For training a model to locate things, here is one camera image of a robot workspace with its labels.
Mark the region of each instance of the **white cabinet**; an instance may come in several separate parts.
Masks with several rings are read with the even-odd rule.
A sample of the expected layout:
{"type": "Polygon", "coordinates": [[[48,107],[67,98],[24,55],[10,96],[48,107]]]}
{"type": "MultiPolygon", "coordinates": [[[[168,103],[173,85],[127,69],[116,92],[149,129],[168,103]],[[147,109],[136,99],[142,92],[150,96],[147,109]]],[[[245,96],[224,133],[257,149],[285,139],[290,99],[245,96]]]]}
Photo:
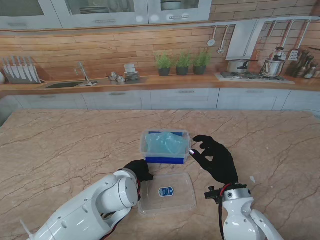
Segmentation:
{"type": "Polygon", "coordinates": [[[22,106],[17,101],[15,96],[5,96],[0,99],[0,126],[10,117],[10,115],[17,109],[21,109],[22,106]]]}
{"type": "Polygon", "coordinates": [[[151,109],[149,90],[82,93],[88,109],[151,109]]]}
{"type": "Polygon", "coordinates": [[[24,109],[87,109],[81,93],[17,95],[24,109]]]}
{"type": "Polygon", "coordinates": [[[217,110],[282,110],[290,90],[221,88],[217,110]]]}
{"type": "Polygon", "coordinates": [[[51,0],[64,28],[148,24],[147,0],[51,0]]]}
{"type": "Polygon", "coordinates": [[[61,28],[50,0],[0,0],[0,29],[61,28]]]}
{"type": "Polygon", "coordinates": [[[212,0],[147,1],[150,24],[208,21],[212,3],[212,0]]]}
{"type": "Polygon", "coordinates": [[[320,92],[292,90],[283,106],[285,111],[309,111],[320,116],[320,92]]]}
{"type": "Polygon", "coordinates": [[[152,90],[152,109],[217,108],[219,88],[152,90]]]}

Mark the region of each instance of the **blue cloth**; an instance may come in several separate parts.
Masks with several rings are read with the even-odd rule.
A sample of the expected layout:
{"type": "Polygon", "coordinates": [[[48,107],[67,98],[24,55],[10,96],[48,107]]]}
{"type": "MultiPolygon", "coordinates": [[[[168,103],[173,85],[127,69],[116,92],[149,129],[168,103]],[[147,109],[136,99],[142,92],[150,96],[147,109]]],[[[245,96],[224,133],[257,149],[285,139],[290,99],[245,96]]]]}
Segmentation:
{"type": "Polygon", "coordinates": [[[148,153],[185,154],[188,140],[171,132],[150,133],[145,136],[148,153]]]}

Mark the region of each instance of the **label sticker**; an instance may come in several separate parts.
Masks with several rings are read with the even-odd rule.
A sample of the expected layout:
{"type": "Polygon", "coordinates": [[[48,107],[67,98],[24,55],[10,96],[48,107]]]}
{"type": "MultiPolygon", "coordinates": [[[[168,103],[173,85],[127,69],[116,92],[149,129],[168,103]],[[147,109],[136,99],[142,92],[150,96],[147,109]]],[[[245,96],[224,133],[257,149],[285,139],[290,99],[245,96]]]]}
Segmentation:
{"type": "Polygon", "coordinates": [[[174,189],[171,186],[161,187],[159,189],[160,197],[170,197],[174,194],[174,189]]]}

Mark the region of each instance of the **potted plant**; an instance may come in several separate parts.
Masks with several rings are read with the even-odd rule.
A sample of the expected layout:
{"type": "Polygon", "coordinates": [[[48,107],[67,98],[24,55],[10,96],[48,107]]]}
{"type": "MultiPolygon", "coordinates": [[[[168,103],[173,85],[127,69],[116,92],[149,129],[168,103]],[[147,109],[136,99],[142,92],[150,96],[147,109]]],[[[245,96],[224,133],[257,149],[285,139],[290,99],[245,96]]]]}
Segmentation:
{"type": "Polygon", "coordinates": [[[201,52],[193,60],[193,73],[195,75],[203,75],[206,71],[207,65],[210,63],[210,53],[201,52]]]}
{"type": "Polygon", "coordinates": [[[172,65],[171,58],[164,51],[161,55],[155,56],[156,65],[158,67],[158,73],[161,77],[166,77],[170,73],[170,68],[172,65]]]}
{"type": "Polygon", "coordinates": [[[179,58],[176,60],[176,74],[185,76],[188,74],[189,66],[191,64],[191,55],[189,52],[182,51],[179,58]]]}

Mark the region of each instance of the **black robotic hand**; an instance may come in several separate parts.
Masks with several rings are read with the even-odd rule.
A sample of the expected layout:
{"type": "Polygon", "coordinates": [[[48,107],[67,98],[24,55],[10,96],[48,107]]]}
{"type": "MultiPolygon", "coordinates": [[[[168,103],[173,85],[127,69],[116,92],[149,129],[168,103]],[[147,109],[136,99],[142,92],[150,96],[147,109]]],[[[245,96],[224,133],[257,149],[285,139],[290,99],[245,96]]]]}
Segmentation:
{"type": "Polygon", "coordinates": [[[238,174],[234,164],[234,159],[228,149],[216,142],[211,136],[198,135],[193,138],[195,142],[203,142],[200,145],[204,149],[203,153],[191,149],[190,155],[208,171],[211,176],[222,184],[237,183],[238,174]]]}
{"type": "Polygon", "coordinates": [[[154,176],[149,173],[148,163],[143,159],[134,160],[128,163],[124,169],[130,169],[133,171],[140,183],[154,179],[154,176]]]}

